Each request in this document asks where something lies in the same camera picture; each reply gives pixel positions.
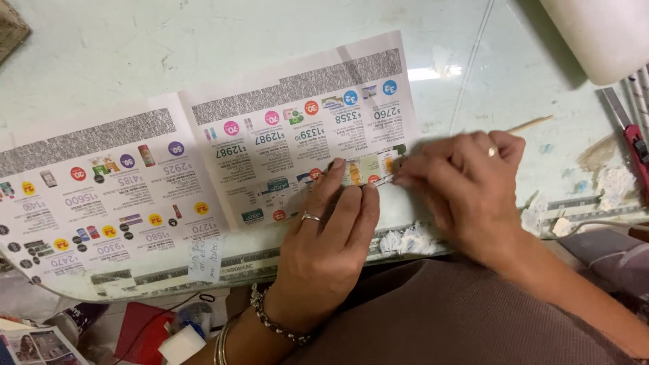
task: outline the blue circle label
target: blue circle label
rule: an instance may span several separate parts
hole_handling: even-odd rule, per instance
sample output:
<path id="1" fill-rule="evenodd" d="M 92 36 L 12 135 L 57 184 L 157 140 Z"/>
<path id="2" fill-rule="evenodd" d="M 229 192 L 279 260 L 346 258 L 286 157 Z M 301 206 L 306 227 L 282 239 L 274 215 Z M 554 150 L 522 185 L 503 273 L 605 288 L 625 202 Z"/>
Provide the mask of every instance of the blue circle label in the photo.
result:
<path id="1" fill-rule="evenodd" d="M 358 101 L 358 95 L 356 94 L 356 92 L 354 90 L 349 90 L 343 96 L 343 101 L 347 105 L 354 105 Z"/>
<path id="2" fill-rule="evenodd" d="M 119 163 L 121 163 L 125 168 L 130 169 L 135 166 L 135 158 L 128 153 L 125 153 L 119 158 Z"/>
<path id="3" fill-rule="evenodd" d="M 182 143 L 174 141 L 169 144 L 169 153 L 172 155 L 180 156 L 183 152 L 185 152 L 185 146 Z"/>
<path id="4" fill-rule="evenodd" d="M 397 92 L 397 83 L 394 80 L 388 80 L 383 84 L 383 93 L 392 95 Z"/>

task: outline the bangle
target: bangle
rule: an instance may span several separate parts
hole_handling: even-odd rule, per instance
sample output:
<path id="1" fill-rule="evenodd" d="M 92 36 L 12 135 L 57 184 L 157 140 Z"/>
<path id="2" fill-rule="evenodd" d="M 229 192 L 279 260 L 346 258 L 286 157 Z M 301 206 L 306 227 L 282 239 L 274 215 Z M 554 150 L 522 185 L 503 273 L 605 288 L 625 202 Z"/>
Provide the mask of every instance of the bangle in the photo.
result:
<path id="1" fill-rule="evenodd" d="M 225 336 L 228 334 L 232 324 L 239 318 L 241 314 L 236 314 L 231 317 L 221 329 L 219 336 L 216 339 L 216 344 L 214 345 L 214 365 L 228 365 L 228 361 L 225 359 Z"/>
<path id="2" fill-rule="evenodd" d="M 250 304 L 254 307 L 254 311 L 255 313 L 257 313 L 257 317 L 259 318 L 259 320 L 262 321 L 263 325 L 268 327 L 272 332 L 281 334 L 283 337 L 288 338 L 289 340 L 295 342 L 298 345 L 306 344 L 309 338 L 311 337 L 310 335 L 305 334 L 303 336 L 297 336 L 293 334 L 291 330 L 283 328 L 279 324 L 272 322 L 271 320 L 268 319 L 268 316 L 263 311 L 263 299 L 266 296 L 267 292 L 268 292 L 268 288 L 266 288 L 266 290 L 264 290 L 263 293 L 259 293 L 257 291 L 257 284 L 252 285 L 252 295 L 250 298 Z"/>

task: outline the brown fabric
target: brown fabric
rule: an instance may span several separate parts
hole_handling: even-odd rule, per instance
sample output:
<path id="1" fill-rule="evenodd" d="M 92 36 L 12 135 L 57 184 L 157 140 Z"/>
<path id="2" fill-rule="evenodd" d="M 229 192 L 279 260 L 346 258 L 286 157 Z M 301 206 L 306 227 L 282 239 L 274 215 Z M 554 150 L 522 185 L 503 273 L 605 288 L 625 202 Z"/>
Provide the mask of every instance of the brown fabric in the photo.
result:
<path id="1" fill-rule="evenodd" d="M 360 282 L 283 364 L 637 364 L 576 316 L 477 266 L 419 260 Z"/>

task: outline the woman's left hand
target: woman's left hand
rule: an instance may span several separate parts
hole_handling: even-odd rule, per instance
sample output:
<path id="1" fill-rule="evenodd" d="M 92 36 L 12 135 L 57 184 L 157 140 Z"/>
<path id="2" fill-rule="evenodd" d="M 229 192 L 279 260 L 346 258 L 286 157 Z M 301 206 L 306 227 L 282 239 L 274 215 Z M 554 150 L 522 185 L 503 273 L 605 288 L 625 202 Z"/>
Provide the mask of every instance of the woman's left hand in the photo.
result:
<path id="1" fill-rule="evenodd" d="M 280 248 L 277 280 L 264 301 L 268 318 L 296 333 L 308 333 L 325 321 L 347 298 L 358 281 L 378 223 L 378 190 L 348 186 L 334 201 L 345 174 L 345 161 L 334 160 L 314 183 L 306 212 L 331 217 L 321 223 L 295 218 Z"/>

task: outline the ring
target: ring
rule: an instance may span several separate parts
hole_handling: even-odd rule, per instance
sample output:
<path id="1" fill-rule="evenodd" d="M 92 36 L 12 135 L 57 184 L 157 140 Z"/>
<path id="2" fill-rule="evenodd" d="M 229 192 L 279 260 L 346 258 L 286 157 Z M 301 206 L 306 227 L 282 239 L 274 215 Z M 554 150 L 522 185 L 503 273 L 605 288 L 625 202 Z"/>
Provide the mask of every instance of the ring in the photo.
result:
<path id="1" fill-rule="evenodd" d="M 497 154 L 498 154 L 498 147 L 496 146 L 491 146 L 487 152 L 487 156 L 489 157 L 494 157 Z"/>
<path id="2" fill-rule="evenodd" d="M 307 212 L 304 212 L 304 214 L 302 215 L 301 220 L 314 220 L 314 221 L 318 221 L 318 222 L 320 222 L 322 224 L 325 224 L 322 221 L 322 219 L 320 219 L 319 217 L 314 216 L 313 214 L 307 213 Z"/>

